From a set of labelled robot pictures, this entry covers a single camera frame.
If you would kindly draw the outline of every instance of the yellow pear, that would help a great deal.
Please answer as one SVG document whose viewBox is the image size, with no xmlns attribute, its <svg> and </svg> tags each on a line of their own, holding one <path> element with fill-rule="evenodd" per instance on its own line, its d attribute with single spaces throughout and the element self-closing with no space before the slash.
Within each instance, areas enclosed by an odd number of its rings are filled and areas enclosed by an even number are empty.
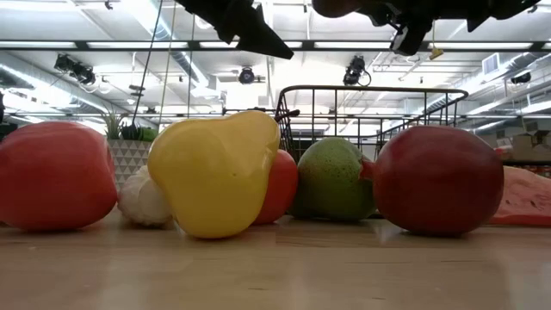
<svg viewBox="0 0 551 310">
<path fill-rule="evenodd" d="M 186 233 L 226 238 L 260 213 L 279 143 L 276 121 L 259 111 L 180 121 L 157 137 L 147 165 Z"/>
</svg>

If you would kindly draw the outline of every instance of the potted plant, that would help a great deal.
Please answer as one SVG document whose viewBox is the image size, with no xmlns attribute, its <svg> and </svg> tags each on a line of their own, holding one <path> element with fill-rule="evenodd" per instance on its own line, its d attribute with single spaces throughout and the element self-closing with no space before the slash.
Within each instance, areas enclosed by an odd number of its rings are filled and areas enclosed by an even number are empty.
<svg viewBox="0 0 551 310">
<path fill-rule="evenodd" d="M 120 189 L 127 179 L 147 164 L 149 150 L 157 137 L 154 129 L 123 123 L 127 113 L 114 111 L 102 114 L 107 124 L 107 139 L 115 162 L 115 181 Z"/>
</svg>

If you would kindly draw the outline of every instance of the garlic bulb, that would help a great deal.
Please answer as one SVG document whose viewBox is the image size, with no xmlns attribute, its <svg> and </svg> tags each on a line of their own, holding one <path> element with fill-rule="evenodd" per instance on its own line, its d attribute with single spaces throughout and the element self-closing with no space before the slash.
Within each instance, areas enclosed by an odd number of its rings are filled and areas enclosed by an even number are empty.
<svg viewBox="0 0 551 310">
<path fill-rule="evenodd" d="M 143 226 L 162 226 L 172 219 L 168 202 L 149 176 L 147 166 L 124 183 L 118 208 L 129 220 Z"/>
</svg>

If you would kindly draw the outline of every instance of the plant pot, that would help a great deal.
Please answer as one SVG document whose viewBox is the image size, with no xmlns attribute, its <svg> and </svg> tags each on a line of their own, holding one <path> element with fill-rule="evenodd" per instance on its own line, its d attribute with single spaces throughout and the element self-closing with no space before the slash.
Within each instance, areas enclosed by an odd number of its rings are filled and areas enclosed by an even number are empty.
<svg viewBox="0 0 551 310">
<path fill-rule="evenodd" d="M 115 163 L 117 189 L 121 189 L 129 177 L 147 164 L 152 143 L 123 139 L 110 139 L 108 143 Z"/>
</svg>

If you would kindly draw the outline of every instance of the ceiling light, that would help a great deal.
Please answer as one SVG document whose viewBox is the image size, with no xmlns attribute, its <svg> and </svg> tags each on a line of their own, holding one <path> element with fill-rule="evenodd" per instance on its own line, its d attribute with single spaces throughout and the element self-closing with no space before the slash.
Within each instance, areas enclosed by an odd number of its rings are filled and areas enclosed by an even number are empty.
<svg viewBox="0 0 551 310">
<path fill-rule="evenodd" d="M 467 116 L 468 119 L 497 119 L 497 120 L 503 120 L 503 119 L 515 119 L 517 118 L 515 115 L 469 115 Z"/>
<path fill-rule="evenodd" d="M 43 122 L 43 120 L 34 116 L 26 116 L 26 117 L 10 116 L 10 117 L 19 121 L 25 121 L 33 124 L 38 124 L 40 122 Z"/>
<path fill-rule="evenodd" d="M 1 48 L 77 48 L 75 42 L 54 42 L 54 41 L 14 41 L 3 40 L 0 41 Z"/>
<path fill-rule="evenodd" d="M 223 41 L 220 42 L 199 42 L 201 48 L 235 48 L 238 45 L 236 41 L 227 44 Z"/>
<path fill-rule="evenodd" d="M 299 41 L 285 41 L 285 44 L 289 48 L 302 48 L 302 42 Z"/>
<path fill-rule="evenodd" d="M 476 128 L 476 130 L 489 129 L 489 128 L 492 128 L 492 127 L 496 127 L 497 125 L 499 125 L 501 123 L 502 123 L 502 121 L 496 121 L 496 122 L 493 122 L 493 123 L 486 124 L 484 126 L 480 126 L 480 127 Z"/>
<path fill-rule="evenodd" d="M 316 48 L 389 49 L 390 42 L 316 42 Z"/>
<path fill-rule="evenodd" d="M 535 112 L 543 111 L 543 110 L 546 110 L 546 109 L 551 109 L 551 101 L 530 104 L 526 108 L 519 109 L 517 111 L 517 114 L 518 115 L 524 115 L 524 114 L 528 114 L 528 113 L 535 113 Z"/>
<path fill-rule="evenodd" d="M 530 48 L 530 42 L 435 42 L 429 44 L 429 48 L 441 49 L 525 49 Z"/>
<path fill-rule="evenodd" d="M 487 111 L 497 107 L 498 105 L 499 105 L 499 103 L 488 103 L 486 105 L 483 105 L 480 108 L 472 110 L 471 112 L 469 112 L 467 114 L 468 115 L 477 115 L 477 114 L 480 114 L 480 113 L 484 113 L 484 112 L 487 112 Z"/>
<path fill-rule="evenodd" d="M 165 48 L 187 48 L 187 42 L 172 42 L 169 41 L 158 41 L 151 42 L 147 41 L 134 41 L 134 42 L 88 42 L 89 48 L 112 48 L 112 49 L 132 49 L 132 48 L 152 48 L 152 49 L 165 49 Z"/>
</svg>

